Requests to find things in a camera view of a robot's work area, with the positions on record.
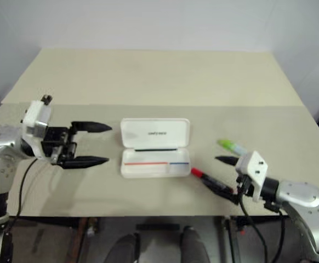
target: floor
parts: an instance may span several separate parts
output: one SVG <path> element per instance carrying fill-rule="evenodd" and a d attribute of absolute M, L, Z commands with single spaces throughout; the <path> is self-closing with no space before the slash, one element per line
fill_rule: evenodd
<path fill-rule="evenodd" d="M 137 225 L 159 223 L 179 224 L 179 230 L 138 231 L 141 236 L 140 263 L 179 263 L 179 235 L 186 225 L 193 226 L 200 234 L 211 263 L 231 262 L 230 258 L 225 256 L 224 247 L 227 246 L 220 238 L 224 233 L 218 229 L 217 220 L 210 216 L 104 218 L 100 222 L 100 232 L 84 239 L 80 262 L 101 263 L 116 240 L 128 233 L 135 232 Z M 280 222 L 259 224 L 259 228 L 267 239 L 271 260 L 278 244 Z M 262 262 L 262 246 L 251 227 L 245 228 L 244 235 L 238 233 L 237 240 L 242 263 Z M 298 231 L 289 220 L 286 222 L 286 238 L 279 262 L 300 262 Z"/>
<path fill-rule="evenodd" d="M 99 232 L 85 236 L 78 263 L 102 263 L 114 242 L 133 232 L 139 232 L 141 236 L 139 263 L 179 263 L 179 237 L 186 225 L 193 226 L 200 234 L 211 263 L 230 263 L 231 259 L 225 255 L 228 250 L 224 249 L 227 242 L 222 238 L 225 232 L 219 222 L 211 216 L 102 218 Z M 259 224 L 258 227 L 267 240 L 271 260 L 279 239 L 280 222 Z M 69 262 L 68 253 L 75 234 L 76 230 L 69 227 L 19 220 L 13 230 L 13 263 Z M 262 262 L 262 246 L 251 227 L 245 227 L 244 234 L 238 232 L 237 241 L 242 263 Z M 297 229 L 287 220 L 285 243 L 278 262 L 299 263 L 299 253 Z"/>

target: blue stripe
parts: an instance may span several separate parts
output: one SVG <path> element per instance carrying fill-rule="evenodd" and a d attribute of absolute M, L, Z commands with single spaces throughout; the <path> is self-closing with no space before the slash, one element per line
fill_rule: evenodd
<path fill-rule="evenodd" d="M 189 163 L 169 163 L 169 164 L 189 164 Z"/>

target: red marker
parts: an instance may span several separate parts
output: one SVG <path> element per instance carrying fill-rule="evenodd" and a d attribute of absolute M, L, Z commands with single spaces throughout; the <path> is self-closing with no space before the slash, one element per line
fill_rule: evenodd
<path fill-rule="evenodd" d="M 225 193 L 233 193 L 233 189 L 223 184 L 222 182 L 218 181 L 217 179 L 214 179 L 213 177 L 209 176 L 208 174 L 205 174 L 204 172 L 198 170 L 197 168 L 192 168 L 191 173 L 200 178 L 201 181 L 206 185 L 212 192 L 216 194 L 221 194 L 222 192 Z"/>

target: green marker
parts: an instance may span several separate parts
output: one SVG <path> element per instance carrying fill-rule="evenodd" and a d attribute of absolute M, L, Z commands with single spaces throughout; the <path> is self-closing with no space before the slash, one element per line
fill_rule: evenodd
<path fill-rule="evenodd" d="M 235 153 L 236 155 L 241 156 L 247 153 L 247 151 L 243 147 L 241 147 L 240 145 L 237 145 L 236 143 L 230 140 L 218 140 L 217 143 L 224 149 L 232 153 Z"/>

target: white wall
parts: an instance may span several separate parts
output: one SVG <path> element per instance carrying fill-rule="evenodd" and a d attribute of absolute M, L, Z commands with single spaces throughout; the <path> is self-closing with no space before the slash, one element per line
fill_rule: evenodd
<path fill-rule="evenodd" d="M 319 0 L 0 0 L 0 99 L 41 47 L 271 50 L 319 115 Z"/>

